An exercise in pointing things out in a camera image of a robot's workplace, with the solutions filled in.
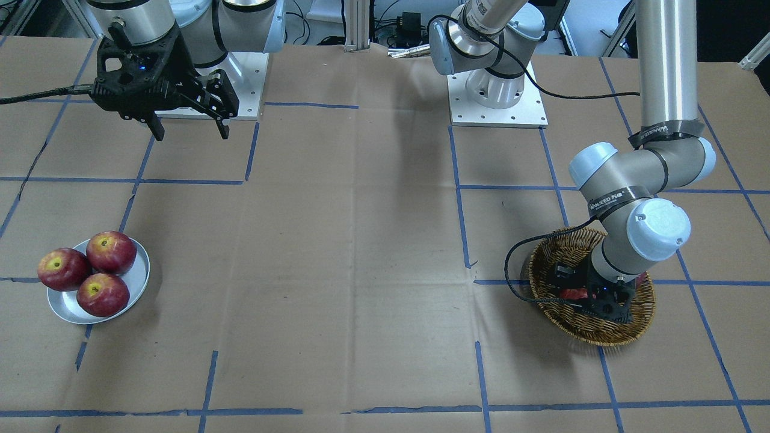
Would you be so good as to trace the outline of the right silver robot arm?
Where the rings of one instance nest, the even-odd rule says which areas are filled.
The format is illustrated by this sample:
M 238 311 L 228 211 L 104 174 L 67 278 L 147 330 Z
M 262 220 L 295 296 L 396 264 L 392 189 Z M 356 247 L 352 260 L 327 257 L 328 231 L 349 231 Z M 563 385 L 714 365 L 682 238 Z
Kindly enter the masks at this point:
M 239 115 L 242 72 L 234 53 L 273 53 L 284 42 L 282 1 L 88 1 L 102 28 L 88 95 L 100 108 L 149 127 L 158 113 L 191 109 L 211 118 L 223 139 Z

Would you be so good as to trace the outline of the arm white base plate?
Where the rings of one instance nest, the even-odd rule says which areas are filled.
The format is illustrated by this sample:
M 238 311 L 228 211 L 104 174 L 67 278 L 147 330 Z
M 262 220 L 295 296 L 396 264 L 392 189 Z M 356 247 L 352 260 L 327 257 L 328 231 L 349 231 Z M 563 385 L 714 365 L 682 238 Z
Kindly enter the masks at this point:
M 485 69 L 446 77 L 451 124 L 471 127 L 539 128 L 549 123 L 542 96 L 526 72 L 503 79 Z
M 258 120 L 269 61 L 269 53 L 229 52 L 217 65 L 196 71 L 206 76 L 215 69 L 224 70 L 239 99 L 235 119 Z

